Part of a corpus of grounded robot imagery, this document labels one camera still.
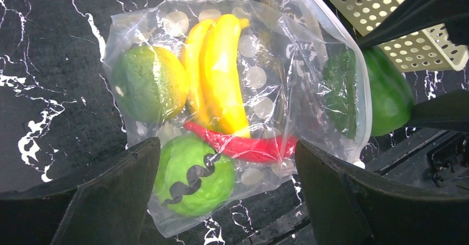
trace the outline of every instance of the green vegetable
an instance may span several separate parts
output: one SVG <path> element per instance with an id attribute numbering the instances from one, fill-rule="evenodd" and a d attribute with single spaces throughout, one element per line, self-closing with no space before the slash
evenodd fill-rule
<path id="1" fill-rule="evenodd" d="M 153 191 L 163 207 L 181 215 L 205 215 L 228 199 L 235 185 L 233 161 L 188 133 L 161 149 Z"/>
<path id="2" fill-rule="evenodd" d="M 373 109 L 372 136 L 385 135 L 410 120 L 414 108 L 412 89 L 378 47 L 364 50 Z"/>
<path id="3" fill-rule="evenodd" d="M 324 95 L 326 114 L 339 132 L 353 139 L 357 130 L 354 52 L 343 50 L 330 57 L 324 67 L 323 80 L 330 90 Z"/>
<path id="4" fill-rule="evenodd" d="M 362 51 L 367 64 L 371 89 L 372 136 L 380 136 L 402 127 L 410 120 L 414 107 L 412 90 L 405 78 L 377 47 Z M 327 115 L 346 137 L 356 134 L 355 54 L 344 50 L 332 56 L 324 68 Z"/>

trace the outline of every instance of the clear plastic bag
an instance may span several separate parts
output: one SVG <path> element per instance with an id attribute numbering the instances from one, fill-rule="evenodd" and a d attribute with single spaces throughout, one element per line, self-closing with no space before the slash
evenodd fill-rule
<path id="1" fill-rule="evenodd" d="M 289 180 L 298 139 L 359 160 L 364 59 L 323 1 L 165 1 L 112 20 L 103 67 L 128 145 L 161 140 L 148 209 L 163 236 Z"/>

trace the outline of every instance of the green fruit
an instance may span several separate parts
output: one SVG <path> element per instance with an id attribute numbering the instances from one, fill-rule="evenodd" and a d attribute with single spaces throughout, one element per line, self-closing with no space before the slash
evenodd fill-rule
<path id="1" fill-rule="evenodd" d="M 187 99 L 185 70 L 161 47 L 139 46 L 123 54 L 112 70 L 111 83 L 119 108 L 139 122 L 170 119 Z"/>
<path id="2" fill-rule="evenodd" d="M 371 135 L 385 135 L 410 120 L 414 96 L 405 78 L 378 47 L 364 50 L 363 56 L 371 89 Z"/>
<path id="3" fill-rule="evenodd" d="M 373 111 L 372 136 L 402 127 L 414 107 L 412 90 L 404 77 L 377 47 L 362 51 L 368 70 Z M 324 68 L 326 113 L 336 128 L 350 139 L 356 133 L 355 54 L 345 50 L 329 59 Z"/>
<path id="4" fill-rule="evenodd" d="M 153 188 L 160 204 L 181 215 L 205 215 L 230 196 L 235 185 L 233 161 L 189 133 L 169 141 Z"/>

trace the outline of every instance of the green bell pepper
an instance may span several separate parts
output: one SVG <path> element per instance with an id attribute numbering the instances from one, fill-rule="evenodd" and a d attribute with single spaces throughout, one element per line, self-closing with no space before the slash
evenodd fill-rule
<path id="1" fill-rule="evenodd" d="M 405 78 L 378 47 L 362 51 L 368 70 L 373 111 L 372 136 L 381 136 L 410 120 L 414 97 Z M 326 113 L 336 128 L 353 139 L 356 132 L 355 54 L 345 50 L 324 69 Z"/>

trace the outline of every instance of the yellow fruit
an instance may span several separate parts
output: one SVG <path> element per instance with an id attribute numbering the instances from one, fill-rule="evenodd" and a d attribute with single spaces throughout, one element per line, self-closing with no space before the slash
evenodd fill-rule
<path id="1" fill-rule="evenodd" d="M 248 25 L 247 19 L 240 21 L 232 14 L 220 16 L 211 24 L 200 52 L 201 84 L 217 129 L 246 138 L 251 135 L 236 59 L 241 30 Z"/>
<path id="2" fill-rule="evenodd" d="M 117 105 L 139 122 L 160 123 L 176 116 L 187 99 L 187 80 L 173 53 L 140 46 L 123 54 L 112 70 Z"/>
<path id="3" fill-rule="evenodd" d="M 195 25 L 187 36 L 185 46 L 181 52 L 181 63 L 186 69 L 186 77 L 189 84 L 187 96 L 188 108 L 198 124 L 211 130 L 213 130 L 212 117 L 206 106 L 204 92 L 200 83 L 199 55 L 205 34 L 212 23 L 212 19 L 206 19 Z"/>

